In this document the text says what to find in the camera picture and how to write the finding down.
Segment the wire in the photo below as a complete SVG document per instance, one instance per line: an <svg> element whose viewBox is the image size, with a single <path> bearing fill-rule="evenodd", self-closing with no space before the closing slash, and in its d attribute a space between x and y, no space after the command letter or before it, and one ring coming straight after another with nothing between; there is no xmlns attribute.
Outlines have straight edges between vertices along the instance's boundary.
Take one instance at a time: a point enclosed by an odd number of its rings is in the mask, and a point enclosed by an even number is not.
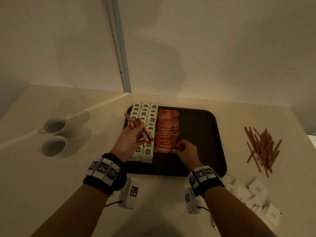
<svg viewBox="0 0 316 237"><path fill-rule="evenodd" d="M198 209L205 209L205 210L207 210L207 211L209 212L209 210L208 210L207 208L204 208L204 207L202 207L202 206L197 206L197 208L198 208Z"/></svg>
<svg viewBox="0 0 316 237"><path fill-rule="evenodd" d="M122 203L121 200L117 201L117 202L113 202L113 203L110 203L110 204L106 204L104 207L108 207L109 205L112 205L112 204L117 204L117 203Z"/></svg>

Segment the white countertop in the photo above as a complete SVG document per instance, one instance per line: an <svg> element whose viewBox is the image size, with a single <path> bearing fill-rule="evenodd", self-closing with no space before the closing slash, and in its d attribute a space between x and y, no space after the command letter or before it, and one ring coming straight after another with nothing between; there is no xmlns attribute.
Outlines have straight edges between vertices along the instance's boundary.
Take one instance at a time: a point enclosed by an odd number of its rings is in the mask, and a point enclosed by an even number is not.
<svg viewBox="0 0 316 237"><path fill-rule="evenodd" d="M212 112L227 174L245 185L259 178L269 190L267 199L282 212L275 234L316 235L316 150L289 108L32 85L0 121L0 236L29 236L60 207L81 185L91 161L113 146L123 114L138 101ZM36 133L46 119L76 113L73 120L81 129L71 157L58 160L36 151L49 138ZM253 161L246 163L244 126L268 128L275 140L283 139L269 179ZM186 212L186 178L129 176L140 180L136 207L107 207L93 236L219 236L207 211Z"/></svg>

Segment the tray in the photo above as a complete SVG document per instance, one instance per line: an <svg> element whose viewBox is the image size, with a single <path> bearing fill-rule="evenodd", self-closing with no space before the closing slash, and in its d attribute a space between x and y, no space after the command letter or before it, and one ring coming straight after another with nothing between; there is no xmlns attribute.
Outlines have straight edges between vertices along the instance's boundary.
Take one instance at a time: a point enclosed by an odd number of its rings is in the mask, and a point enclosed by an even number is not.
<svg viewBox="0 0 316 237"><path fill-rule="evenodd" d="M133 106L127 110L128 114L131 113L132 108ZM200 162L210 166L220 177L223 177L226 174L227 166L215 116L206 110L168 106L159 106L158 109L179 111L180 135L178 141L186 139L195 145ZM127 173L133 174L187 177L190 172L180 158L172 153L154 152L151 164L139 161L127 161L125 164Z"/></svg>

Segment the black wristband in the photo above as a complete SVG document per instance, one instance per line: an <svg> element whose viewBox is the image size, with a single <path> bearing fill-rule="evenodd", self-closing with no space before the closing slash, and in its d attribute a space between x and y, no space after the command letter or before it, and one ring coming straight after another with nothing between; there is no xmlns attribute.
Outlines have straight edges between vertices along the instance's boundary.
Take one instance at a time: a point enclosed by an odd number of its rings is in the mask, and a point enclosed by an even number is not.
<svg viewBox="0 0 316 237"><path fill-rule="evenodd" d="M121 190L127 180L124 162L110 153L93 161L86 175L83 183L99 189L108 197L113 191Z"/></svg>
<svg viewBox="0 0 316 237"><path fill-rule="evenodd" d="M195 196L200 195L202 198L204 198L204 194L208 189L216 186L224 187L224 184L219 180L218 175L209 166L195 168L188 175L188 178Z"/></svg>

